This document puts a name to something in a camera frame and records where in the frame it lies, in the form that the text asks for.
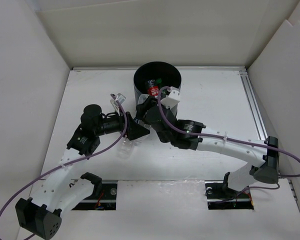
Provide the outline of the clear bottle green blue label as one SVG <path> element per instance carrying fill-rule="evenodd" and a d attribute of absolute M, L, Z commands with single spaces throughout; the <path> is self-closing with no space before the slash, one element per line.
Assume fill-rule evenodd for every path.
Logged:
<path fill-rule="evenodd" d="M 143 117 L 146 114 L 148 107 L 145 105 L 146 100 L 148 99 L 149 94 L 141 94 L 138 98 L 137 106 L 136 106 L 136 123 L 141 125 L 142 127 L 150 130 L 151 126 L 143 121 Z"/>

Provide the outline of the clear bottle red label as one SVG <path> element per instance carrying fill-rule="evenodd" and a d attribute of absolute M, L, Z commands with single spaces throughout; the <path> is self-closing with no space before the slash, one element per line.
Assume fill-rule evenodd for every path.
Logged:
<path fill-rule="evenodd" d="M 153 97 L 158 96 L 159 94 L 159 86 L 154 79 L 148 80 L 145 82 L 145 88 L 148 95 Z"/>

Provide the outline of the green plastic bottle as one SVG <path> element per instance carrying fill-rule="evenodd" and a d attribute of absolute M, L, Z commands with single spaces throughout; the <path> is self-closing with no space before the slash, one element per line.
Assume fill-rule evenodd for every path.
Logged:
<path fill-rule="evenodd" d="M 162 79 L 161 78 L 158 78 L 157 80 L 156 80 L 156 83 L 158 84 L 158 85 L 160 85 L 160 84 L 162 84 Z"/>

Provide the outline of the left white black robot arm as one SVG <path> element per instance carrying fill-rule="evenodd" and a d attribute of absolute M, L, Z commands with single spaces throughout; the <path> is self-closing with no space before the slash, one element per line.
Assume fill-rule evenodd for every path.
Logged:
<path fill-rule="evenodd" d="M 138 124 L 129 112 L 117 110 L 103 114 L 97 104 L 86 106 L 80 124 L 66 145 L 58 166 L 44 176 L 41 187 L 29 198 L 20 198 L 15 211 L 20 227 L 44 240 L 58 232 L 63 216 L 83 199 L 97 198 L 102 191 L 102 178 L 82 172 L 83 165 L 94 157 L 100 137 L 120 133 L 133 141 L 150 133 Z"/>

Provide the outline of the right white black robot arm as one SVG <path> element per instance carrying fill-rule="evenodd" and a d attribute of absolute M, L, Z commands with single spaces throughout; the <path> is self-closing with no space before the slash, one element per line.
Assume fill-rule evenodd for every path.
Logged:
<path fill-rule="evenodd" d="M 142 121 L 143 125 L 151 126 L 162 143 L 170 143 L 172 146 L 183 150 L 198 150 L 218 153 L 228 157 L 242 160 L 246 165 L 233 172 L 224 175 L 221 191 L 227 197 L 233 197 L 241 191 L 245 191 L 250 185 L 261 182 L 264 184 L 279 184 L 279 176 L 276 169 L 270 169 L 270 173 L 262 173 L 260 177 L 256 172 L 264 172 L 268 162 L 264 157 L 268 156 L 267 150 L 262 150 L 254 145 L 230 142 L 225 136 L 220 139 L 213 137 L 201 138 L 194 136 L 204 128 L 200 122 L 192 120 L 177 120 L 170 109 L 162 108 L 165 117 L 172 124 L 180 127 L 186 134 L 173 130 L 164 121 L 158 107 L 156 97 L 141 94 L 137 100 L 136 119 Z"/>

